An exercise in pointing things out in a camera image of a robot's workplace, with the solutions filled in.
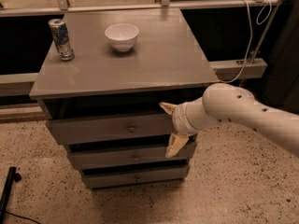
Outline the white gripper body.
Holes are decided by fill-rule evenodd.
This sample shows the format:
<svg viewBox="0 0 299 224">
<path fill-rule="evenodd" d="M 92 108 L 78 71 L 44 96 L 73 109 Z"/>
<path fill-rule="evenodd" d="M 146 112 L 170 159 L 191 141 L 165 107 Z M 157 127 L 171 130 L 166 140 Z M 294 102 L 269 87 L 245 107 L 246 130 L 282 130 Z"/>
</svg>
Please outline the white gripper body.
<svg viewBox="0 0 299 224">
<path fill-rule="evenodd" d="M 178 105 L 172 115 L 175 130 L 182 135 L 194 135 L 199 132 L 199 109 L 194 102 Z"/>
</svg>

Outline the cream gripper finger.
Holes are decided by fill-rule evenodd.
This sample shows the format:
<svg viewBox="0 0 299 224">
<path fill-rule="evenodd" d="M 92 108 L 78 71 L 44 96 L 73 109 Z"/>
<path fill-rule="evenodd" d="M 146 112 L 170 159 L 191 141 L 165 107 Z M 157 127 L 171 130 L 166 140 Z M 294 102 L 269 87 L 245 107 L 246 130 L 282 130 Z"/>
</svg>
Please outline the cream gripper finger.
<svg viewBox="0 0 299 224">
<path fill-rule="evenodd" d="M 159 103 L 160 108 L 162 108 L 164 110 L 165 113 L 167 113 L 168 115 L 173 115 L 177 105 L 174 104 L 170 104 L 170 103 L 166 103 L 166 102 L 160 102 Z"/>
<path fill-rule="evenodd" d="M 187 144 L 188 140 L 189 137 L 187 135 L 171 133 L 165 156 L 167 158 L 172 158 L 176 156 L 179 153 L 179 151 Z"/>
</svg>

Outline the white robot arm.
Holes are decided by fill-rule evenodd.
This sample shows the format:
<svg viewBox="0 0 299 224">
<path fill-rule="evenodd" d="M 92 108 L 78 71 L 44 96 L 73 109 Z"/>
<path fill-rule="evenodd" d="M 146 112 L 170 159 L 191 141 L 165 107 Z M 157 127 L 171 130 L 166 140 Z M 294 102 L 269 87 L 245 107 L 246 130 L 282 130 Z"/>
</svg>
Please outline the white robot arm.
<svg viewBox="0 0 299 224">
<path fill-rule="evenodd" d="M 299 156 L 299 116 L 261 104 L 243 88 L 216 83 L 194 101 L 179 105 L 161 102 L 160 107 L 172 117 L 174 128 L 165 152 L 167 158 L 176 156 L 189 137 L 226 121 L 248 127 Z"/>
</svg>

